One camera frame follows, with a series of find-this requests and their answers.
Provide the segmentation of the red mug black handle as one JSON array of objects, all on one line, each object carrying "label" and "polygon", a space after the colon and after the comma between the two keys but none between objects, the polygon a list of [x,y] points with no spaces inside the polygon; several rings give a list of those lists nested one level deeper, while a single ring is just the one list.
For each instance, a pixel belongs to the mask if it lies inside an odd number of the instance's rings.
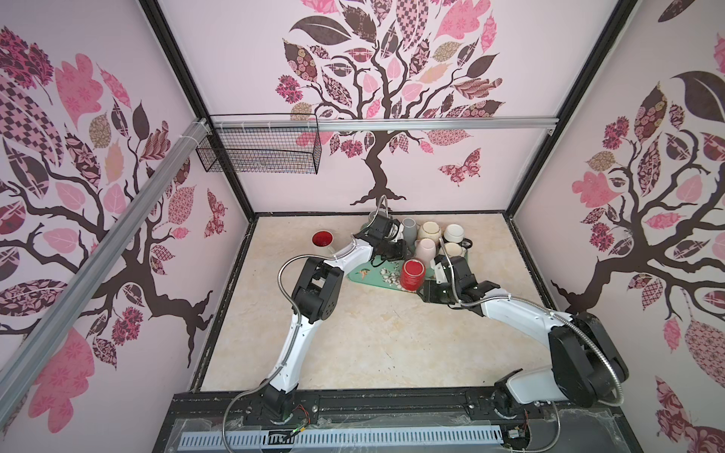
[{"label": "red mug black handle", "polygon": [[401,266],[400,286],[408,292],[416,292],[425,281],[426,265],[417,259],[406,260]]}]

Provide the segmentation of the white mug red inside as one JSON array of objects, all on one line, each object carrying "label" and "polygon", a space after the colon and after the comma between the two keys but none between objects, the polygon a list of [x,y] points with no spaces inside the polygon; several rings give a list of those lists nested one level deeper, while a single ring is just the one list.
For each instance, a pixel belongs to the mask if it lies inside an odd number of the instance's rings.
[{"label": "white mug red inside", "polygon": [[332,255],[335,252],[333,243],[334,235],[328,230],[320,230],[313,234],[312,244],[320,255]]}]

